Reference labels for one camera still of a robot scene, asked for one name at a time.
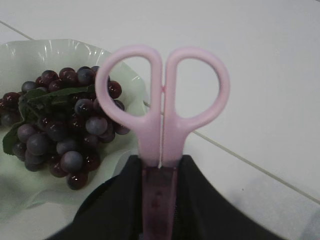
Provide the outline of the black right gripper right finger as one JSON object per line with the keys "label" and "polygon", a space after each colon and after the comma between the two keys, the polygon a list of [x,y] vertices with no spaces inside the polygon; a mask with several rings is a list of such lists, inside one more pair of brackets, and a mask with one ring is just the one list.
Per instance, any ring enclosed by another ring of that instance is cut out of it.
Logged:
{"label": "black right gripper right finger", "polygon": [[190,155],[178,166],[174,215],[176,240],[279,240],[227,201]]}

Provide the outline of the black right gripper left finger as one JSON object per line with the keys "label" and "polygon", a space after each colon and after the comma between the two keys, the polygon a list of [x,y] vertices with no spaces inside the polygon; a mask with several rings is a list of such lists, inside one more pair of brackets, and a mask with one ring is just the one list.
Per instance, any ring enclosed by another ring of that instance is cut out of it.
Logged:
{"label": "black right gripper left finger", "polygon": [[142,233],[142,161],[128,158],[119,175],[97,187],[74,220],[50,240],[137,240]]}

